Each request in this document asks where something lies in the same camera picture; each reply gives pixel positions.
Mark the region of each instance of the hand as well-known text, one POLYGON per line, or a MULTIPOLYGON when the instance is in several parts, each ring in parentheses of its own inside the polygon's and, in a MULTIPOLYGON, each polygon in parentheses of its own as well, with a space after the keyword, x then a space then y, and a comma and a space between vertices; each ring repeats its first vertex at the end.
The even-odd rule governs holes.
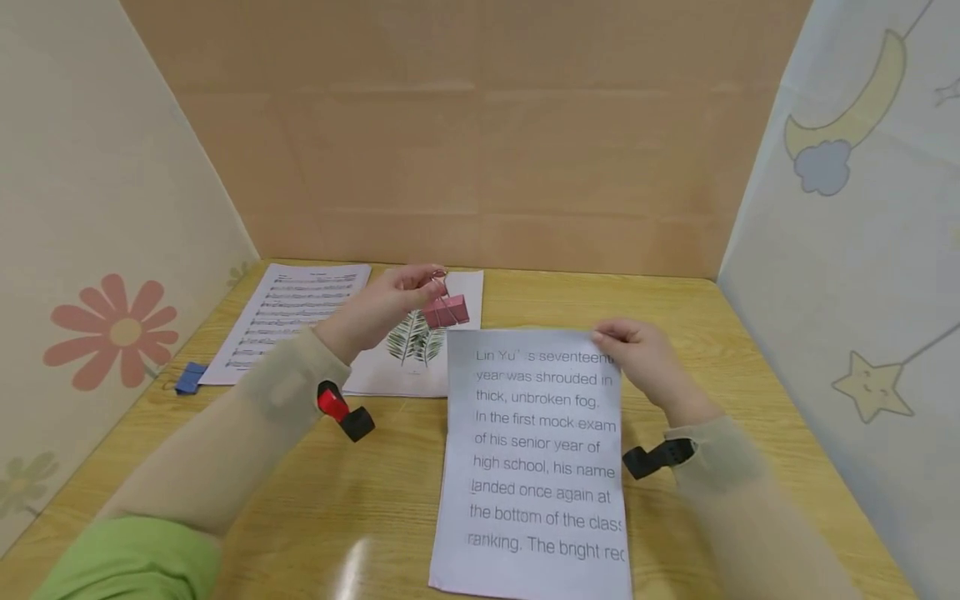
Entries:
POLYGON ((670 426, 697 424, 723 415, 684 369, 670 339, 656 325, 610 319, 597 324, 592 339, 663 411, 670 426))
POLYGON ((349 365, 363 350, 374 348, 407 314, 444 293, 431 280, 440 265, 406 265, 391 269, 347 300, 313 331, 337 358, 349 365))

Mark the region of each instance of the green shirt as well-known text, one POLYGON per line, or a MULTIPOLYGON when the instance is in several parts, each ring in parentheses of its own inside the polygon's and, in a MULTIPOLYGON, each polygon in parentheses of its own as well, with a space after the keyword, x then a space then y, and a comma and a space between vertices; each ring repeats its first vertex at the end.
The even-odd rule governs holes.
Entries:
POLYGON ((216 541, 171 521, 124 516, 87 527, 33 600, 196 600, 213 591, 216 541))

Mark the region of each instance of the green flower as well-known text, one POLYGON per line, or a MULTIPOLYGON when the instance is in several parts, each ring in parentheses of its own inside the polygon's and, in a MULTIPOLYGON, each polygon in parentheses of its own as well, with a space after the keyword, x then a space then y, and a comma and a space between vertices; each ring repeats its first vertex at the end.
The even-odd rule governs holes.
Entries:
POLYGON ((39 482, 60 468, 54 458, 53 452, 44 452, 26 468, 19 456, 7 463, 9 479, 0 480, 0 518, 26 510, 28 502, 37 501, 47 493, 47 487, 39 482))
POLYGON ((227 280, 227 287, 232 288, 236 286, 237 283, 240 283, 240 280, 243 279, 249 269, 250 265, 247 264, 246 260, 240 263, 239 268, 232 267, 230 269, 230 279, 227 280))

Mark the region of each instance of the wrist strap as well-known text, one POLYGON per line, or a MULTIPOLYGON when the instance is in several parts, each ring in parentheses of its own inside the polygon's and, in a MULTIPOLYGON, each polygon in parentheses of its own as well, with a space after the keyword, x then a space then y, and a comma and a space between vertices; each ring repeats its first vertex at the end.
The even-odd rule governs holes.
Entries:
POLYGON ((623 455, 623 465, 634 479, 643 479, 663 467, 676 467, 693 456, 693 441, 686 438, 667 440, 650 452, 637 446, 623 455))
POLYGON ((324 381, 317 386, 317 410, 337 421, 344 433, 354 442, 359 441, 376 427, 373 424, 373 417, 363 406, 350 411, 347 401, 340 393, 340 388, 332 381, 324 381))

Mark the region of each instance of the wall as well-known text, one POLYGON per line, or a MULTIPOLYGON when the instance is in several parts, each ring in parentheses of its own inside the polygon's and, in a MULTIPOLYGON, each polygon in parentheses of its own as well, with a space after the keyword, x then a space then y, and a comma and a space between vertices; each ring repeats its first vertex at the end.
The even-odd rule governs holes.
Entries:
POLYGON ((255 259, 121 7, 0 13, 0 555, 255 259))
POLYGON ((719 278, 922 598, 960 597, 958 23, 814 3, 719 278))
POLYGON ((264 255, 713 277, 809 0, 123 6, 264 255))

